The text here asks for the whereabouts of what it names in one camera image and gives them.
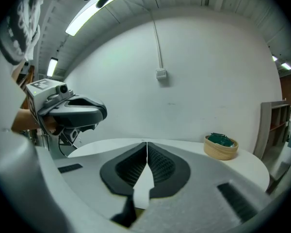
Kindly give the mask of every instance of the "electrical outlet box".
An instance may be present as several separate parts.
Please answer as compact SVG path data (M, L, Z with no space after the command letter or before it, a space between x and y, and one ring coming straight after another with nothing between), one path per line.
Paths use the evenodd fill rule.
M156 69L156 78L158 80L163 80L167 78L167 71L165 68Z

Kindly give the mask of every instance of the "textured gripper pad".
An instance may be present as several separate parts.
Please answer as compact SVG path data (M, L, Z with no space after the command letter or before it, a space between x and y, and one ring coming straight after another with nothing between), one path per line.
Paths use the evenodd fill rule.
M154 188L150 198L164 198L176 194L189 180L189 164L155 144L148 142L148 165L153 174Z
M143 142L107 161L100 169L100 177L112 193L130 196L145 166L146 142Z

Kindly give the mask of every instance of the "ceiling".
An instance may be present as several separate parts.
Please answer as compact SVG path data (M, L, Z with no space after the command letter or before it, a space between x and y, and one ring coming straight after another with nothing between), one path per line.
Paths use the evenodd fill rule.
M183 5L207 6L250 19L259 29L276 61L280 76L291 74L281 63L291 65L291 27L272 0L115 0L98 11L75 36L66 28L86 4L83 0L45 0L39 25L41 37L34 50L38 78L45 78L51 57L59 59L53 78L62 80L73 60L108 29L147 10Z

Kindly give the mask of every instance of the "wicker basket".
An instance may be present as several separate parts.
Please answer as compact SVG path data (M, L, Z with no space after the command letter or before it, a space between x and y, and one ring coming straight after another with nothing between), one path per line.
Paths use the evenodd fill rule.
M237 149L238 149L238 142L234 139L231 139L231 141L234 142L234 147L225 147L217 143L213 143L208 140L209 135L205 136L204 141L204 152L209 155L212 158L218 159L218 160L230 160L233 159L236 155Z

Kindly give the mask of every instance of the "round table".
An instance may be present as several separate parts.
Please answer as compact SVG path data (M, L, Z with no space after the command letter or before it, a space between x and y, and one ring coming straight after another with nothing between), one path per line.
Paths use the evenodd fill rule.
M199 142L147 139L147 138L118 138L101 140L86 144L73 151L69 155L69 158L111 151L114 149L122 148L131 144L141 142L160 143L176 147L179 149L183 149L186 151L190 151L196 154L206 155L204 152L204 143ZM266 166L263 164L263 162L253 154L245 150L238 149L237 155L234 159L221 162L229 166L231 169L235 170L239 174L243 175L248 180L252 181L263 191L266 191L270 181L269 172Z

